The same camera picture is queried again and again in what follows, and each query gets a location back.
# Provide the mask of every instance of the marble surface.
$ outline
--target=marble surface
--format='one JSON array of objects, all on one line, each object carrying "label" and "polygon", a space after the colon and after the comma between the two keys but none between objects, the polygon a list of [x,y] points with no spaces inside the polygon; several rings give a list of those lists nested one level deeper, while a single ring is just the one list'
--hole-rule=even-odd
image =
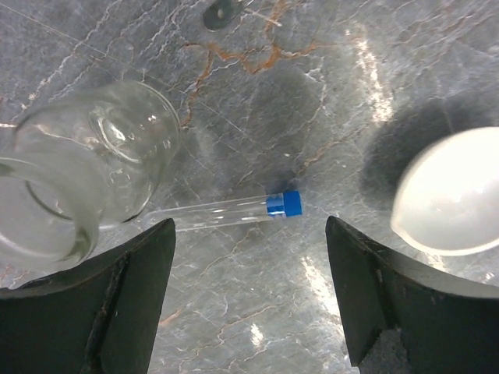
[{"label": "marble surface", "polygon": [[[357,372],[327,263],[329,215],[438,269],[498,284],[499,252],[426,256],[389,230],[407,163],[497,125],[499,2],[255,0],[209,32],[203,0],[0,0],[0,146],[26,111],[136,79],[185,146],[157,208],[297,188],[305,216],[180,233],[151,373]],[[134,236],[103,236],[99,251]],[[0,285],[39,274],[0,267]]]}]

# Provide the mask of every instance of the clear plastic tube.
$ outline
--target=clear plastic tube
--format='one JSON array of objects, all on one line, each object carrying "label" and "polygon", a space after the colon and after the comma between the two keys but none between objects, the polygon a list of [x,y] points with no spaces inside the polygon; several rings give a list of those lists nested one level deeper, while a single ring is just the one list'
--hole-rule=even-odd
[{"label": "clear plastic tube", "polygon": [[208,203],[183,208],[157,210],[136,221],[139,228],[147,230],[156,223],[172,218],[176,231],[216,228],[233,224],[271,221],[302,214],[298,191]]}]

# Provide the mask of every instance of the glass jar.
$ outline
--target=glass jar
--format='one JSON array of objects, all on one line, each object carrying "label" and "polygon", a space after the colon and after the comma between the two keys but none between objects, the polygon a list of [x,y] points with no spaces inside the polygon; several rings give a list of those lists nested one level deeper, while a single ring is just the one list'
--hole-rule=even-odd
[{"label": "glass jar", "polygon": [[86,259],[99,229],[136,217],[179,148],[179,118],[156,90],[117,82],[28,115],[0,153],[0,256],[29,269]]}]

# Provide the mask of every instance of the rust-colored vein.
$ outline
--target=rust-colored vein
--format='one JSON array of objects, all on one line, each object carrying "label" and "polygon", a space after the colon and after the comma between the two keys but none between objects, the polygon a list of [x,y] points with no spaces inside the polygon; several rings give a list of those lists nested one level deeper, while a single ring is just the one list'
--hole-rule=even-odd
[{"label": "rust-colored vein", "polygon": [[311,51],[322,47],[315,43],[310,43],[310,45],[301,51],[287,52],[283,51],[276,44],[271,45],[271,53],[266,60],[258,62],[256,65],[248,61],[248,54],[243,52],[227,52],[223,51],[218,44],[208,43],[207,48],[215,53],[222,61],[227,61],[231,58],[236,58],[241,62],[242,67],[251,75],[257,74],[262,70],[268,70],[275,65],[279,60],[291,60],[298,57],[307,56]]},{"label": "rust-colored vein", "polygon": [[168,318],[163,319],[162,321],[160,321],[160,323],[158,324],[158,326],[163,326],[164,327],[164,326],[168,325],[172,320],[174,320],[175,318],[177,318],[178,316],[180,316],[180,313],[182,313],[182,308],[180,308],[179,310],[177,310],[175,313],[173,313]]},{"label": "rust-colored vein", "polygon": [[207,63],[204,66],[204,70],[200,76],[197,77],[196,83],[194,84],[194,92],[192,92],[187,99],[187,117],[182,121],[182,126],[187,125],[190,120],[193,118],[193,103],[196,100],[196,97],[200,93],[200,88],[203,84],[203,81],[210,75],[211,66],[213,66],[213,53],[211,51],[208,52]]},{"label": "rust-colored vein", "polygon": [[[271,15],[269,16],[269,19],[277,22],[279,20],[279,18],[286,12],[286,10],[288,10],[288,6],[289,6],[289,4],[286,2],[286,0],[277,0],[276,3],[274,4],[274,7],[272,8]],[[259,61],[257,64],[250,62],[249,56],[251,56],[252,53],[263,51],[265,48],[267,48],[267,46],[261,47],[261,48],[253,48],[253,49],[246,50],[243,52],[224,51],[216,43],[208,43],[206,45],[199,44],[199,43],[187,43],[187,44],[184,44],[182,46],[183,48],[202,47],[202,48],[206,48],[208,50],[207,63],[205,65],[204,70],[201,73],[201,75],[198,76],[198,78],[194,84],[194,91],[189,96],[189,99],[187,101],[188,115],[182,121],[182,127],[185,127],[191,121],[191,119],[193,117],[193,110],[192,110],[193,102],[194,102],[194,100],[196,100],[196,98],[199,95],[200,88],[203,85],[203,81],[210,75],[215,55],[219,59],[221,59],[222,61],[227,61],[227,60],[235,58],[241,63],[242,68],[246,72],[248,72],[251,75],[255,75],[261,71],[268,70],[268,69],[272,68],[279,60],[291,60],[294,58],[300,58],[300,57],[307,56],[311,51],[314,51],[315,49],[331,47],[328,45],[316,44],[314,41],[312,41],[308,45],[308,47],[306,47],[300,51],[294,51],[294,52],[283,51],[272,40],[271,30],[274,26],[275,26],[274,23],[272,23],[270,21],[267,21],[265,23],[265,27],[263,29],[263,32],[265,33],[267,39],[271,43],[270,54],[268,55],[267,59],[265,59],[263,61]]]}]

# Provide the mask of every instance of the gray marble countertop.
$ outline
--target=gray marble countertop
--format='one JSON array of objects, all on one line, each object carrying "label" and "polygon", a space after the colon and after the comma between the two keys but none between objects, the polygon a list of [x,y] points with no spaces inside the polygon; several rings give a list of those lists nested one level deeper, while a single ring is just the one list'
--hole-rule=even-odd
[{"label": "gray marble countertop", "polygon": [[[499,284],[499,252],[443,258],[389,229],[426,145],[497,125],[499,2],[255,0],[225,29],[200,0],[0,0],[0,146],[25,111],[136,79],[185,146],[147,210],[297,188],[305,216],[179,233],[151,373],[354,373],[327,262],[336,215],[438,269]],[[100,251],[134,236],[102,238]],[[0,267],[0,286],[37,274]]]}]

